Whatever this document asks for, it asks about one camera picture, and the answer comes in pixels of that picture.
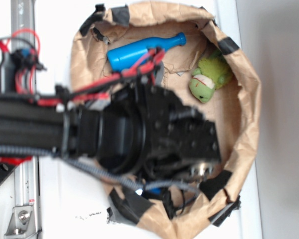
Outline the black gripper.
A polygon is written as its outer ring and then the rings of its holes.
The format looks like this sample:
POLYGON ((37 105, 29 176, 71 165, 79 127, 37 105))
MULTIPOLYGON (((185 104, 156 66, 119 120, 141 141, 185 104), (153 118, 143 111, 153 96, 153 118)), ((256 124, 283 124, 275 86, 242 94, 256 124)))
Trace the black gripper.
POLYGON ((137 84, 137 175, 145 179, 200 179, 221 163, 215 123, 184 105, 171 90, 137 84))

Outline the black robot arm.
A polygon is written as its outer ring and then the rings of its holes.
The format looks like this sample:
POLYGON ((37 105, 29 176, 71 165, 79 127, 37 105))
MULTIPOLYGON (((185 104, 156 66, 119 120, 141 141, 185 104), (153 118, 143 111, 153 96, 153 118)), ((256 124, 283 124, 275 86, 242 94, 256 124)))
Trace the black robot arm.
POLYGON ((215 124, 173 92, 135 84, 115 92, 103 110, 62 113, 0 97, 0 155, 87 156, 113 174, 149 179, 199 175, 221 162, 215 124))

